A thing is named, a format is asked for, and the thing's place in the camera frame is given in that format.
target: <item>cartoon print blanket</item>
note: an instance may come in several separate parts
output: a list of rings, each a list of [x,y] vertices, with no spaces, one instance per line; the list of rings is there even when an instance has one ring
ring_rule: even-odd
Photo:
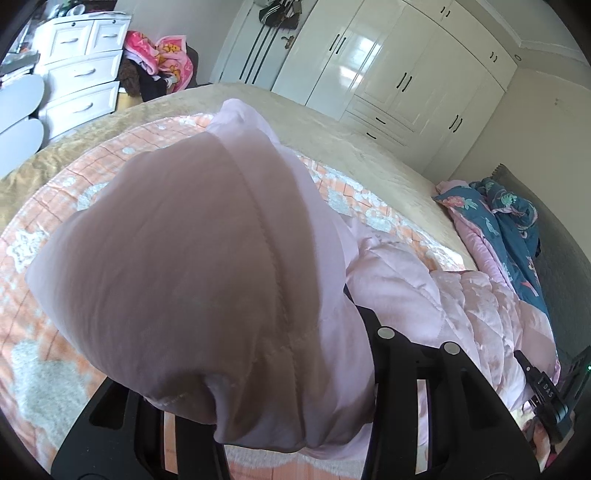
[[[143,33],[129,30],[125,36],[125,50],[133,55],[133,60],[139,60],[150,75],[173,74],[177,78],[173,93],[185,89],[193,76],[185,35],[162,37],[154,44]]]

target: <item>white dresser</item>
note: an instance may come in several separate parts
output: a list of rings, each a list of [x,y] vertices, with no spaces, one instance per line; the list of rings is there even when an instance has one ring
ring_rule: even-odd
[[[48,138],[115,110],[125,34],[131,16],[97,12],[50,20],[35,32],[46,83],[39,120]]]

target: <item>headboard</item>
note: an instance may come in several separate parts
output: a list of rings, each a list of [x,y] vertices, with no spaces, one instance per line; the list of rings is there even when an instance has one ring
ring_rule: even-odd
[[[563,368],[591,345],[591,262],[556,216],[503,164],[492,178],[538,209],[541,254],[534,259]],[[591,409],[587,386],[577,407]]]

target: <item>blue floral blanket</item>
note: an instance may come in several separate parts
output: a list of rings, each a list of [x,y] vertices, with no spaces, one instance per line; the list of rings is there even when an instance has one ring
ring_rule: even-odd
[[[433,199],[482,231],[519,298],[548,315],[533,261],[540,251],[535,206],[489,178],[456,186]]]

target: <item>wall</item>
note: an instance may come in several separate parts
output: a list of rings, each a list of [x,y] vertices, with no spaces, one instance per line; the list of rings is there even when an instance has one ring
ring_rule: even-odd
[[[165,35],[186,35],[199,53],[197,82],[207,83],[217,55],[242,0],[118,0],[117,9],[133,15],[131,29],[152,41]]]
[[[470,153],[452,175],[476,180],[503,163],[560,219],[591,258],[591,91],[518,69]]]

